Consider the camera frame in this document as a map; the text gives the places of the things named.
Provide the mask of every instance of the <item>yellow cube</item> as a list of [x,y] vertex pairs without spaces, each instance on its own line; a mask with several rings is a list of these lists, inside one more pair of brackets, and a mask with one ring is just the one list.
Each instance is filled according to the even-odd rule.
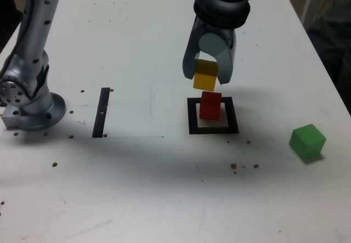
[[194,88],[203,91],[214,91],[218,66],[216,62],[196,59],[195,60]]
[[195,73],[194,77],[194,88],[201,89],[203,91],[214,91],[214,85],[216,84],[216,78],[201,73]]

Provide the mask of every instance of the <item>black strip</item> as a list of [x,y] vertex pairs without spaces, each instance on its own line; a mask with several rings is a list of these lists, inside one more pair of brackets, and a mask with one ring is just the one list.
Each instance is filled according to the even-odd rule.
[[97,116],[93,129],[93,138],[102,138],[104,133],[107,105],[109,104],[110,88],[102,88],[98,105]]
[[201,102],[201,98],[188,98],[188,121],[189,134],[233,134],[239,133],[237,126],[233,99],[231,97],[222,97],[222,103],[225,105],[227,114],[228,127],[198,127],[196,103]]

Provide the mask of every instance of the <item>white table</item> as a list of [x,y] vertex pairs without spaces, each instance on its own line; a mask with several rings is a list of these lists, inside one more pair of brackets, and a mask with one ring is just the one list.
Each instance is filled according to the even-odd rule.
[[[217,82],[239,135],[189,135],[193,3],[60,0],[46,51],[67,114],[17,137],[0,124],[1,243],[351,241],[351,118],[289,0],[251,0]],[[92,139],[101,87],[108,137]],[[288,142],[309,123],[327,142],[306,165]]]

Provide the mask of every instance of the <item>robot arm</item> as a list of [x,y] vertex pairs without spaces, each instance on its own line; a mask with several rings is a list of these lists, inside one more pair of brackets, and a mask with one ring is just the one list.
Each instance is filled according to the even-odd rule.
[[0,71],[0,97],[8,129],[48,128],[65,115],[62,97],[49,91],[44,46],[59,0],[26,0],[16,45]]
[[213,56],[218,65],[218,81],[230,82],[235,53],[235,29],[250,12],[248,0],[195,0],[196,18],[183,59],[183,72],[192,79],[200,51]]
[[[26,0],[18,39],[0,71],[0,97],[7,103],[2,120],[8,129],[48,128],[65,115],[62,97],[47,85],[49,58],[44,46],[59,0]],[[192,79],[195,60],[203,51],[217,60],[218,80],[228,83],[233,72],[234,29],[250,12],[248,0],[195,0],[196,18],[183,60]]]

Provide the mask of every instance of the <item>black square frame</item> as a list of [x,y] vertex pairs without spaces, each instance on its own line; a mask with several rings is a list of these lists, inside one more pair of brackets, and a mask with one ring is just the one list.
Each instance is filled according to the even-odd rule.
[[188,98],[188,120],[189,134],[233,134],[239,133],[235,116],[233,99],[231,97],[222,97],[222,103],[225,105],[227,114],[228,127],[199,127],[197,125],[196,103],[200,103],[201,98]]

